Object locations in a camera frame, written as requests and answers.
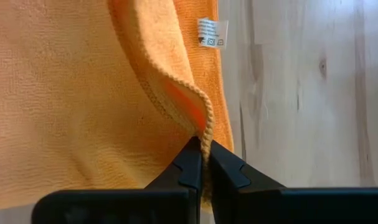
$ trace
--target care label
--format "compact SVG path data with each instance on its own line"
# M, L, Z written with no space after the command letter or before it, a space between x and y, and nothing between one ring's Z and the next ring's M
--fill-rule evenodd
M197 20L199 45L226 49L228 21L212 21L208 18Z

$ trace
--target microfiber towel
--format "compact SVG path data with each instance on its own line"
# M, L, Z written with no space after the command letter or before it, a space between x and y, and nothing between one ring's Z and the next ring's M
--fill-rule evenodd
M216 0L0 0L0 208L134 189L192 136L232 149Z

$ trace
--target wooden surface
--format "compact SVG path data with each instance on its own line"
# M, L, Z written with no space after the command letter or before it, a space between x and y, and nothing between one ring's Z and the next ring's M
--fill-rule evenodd
M290 187L378 186L378 0L219 2L236 153Z

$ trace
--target white label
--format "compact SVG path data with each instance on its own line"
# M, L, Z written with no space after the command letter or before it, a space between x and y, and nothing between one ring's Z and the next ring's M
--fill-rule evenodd
M199 45L225 49L228 21L212 21L208 18L198 19Z

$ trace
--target orange towel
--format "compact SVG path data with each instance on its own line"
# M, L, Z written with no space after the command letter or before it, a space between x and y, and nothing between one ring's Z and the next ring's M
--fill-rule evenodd
M193 135L232 150L216 0L0 0L0 208L150 183Z

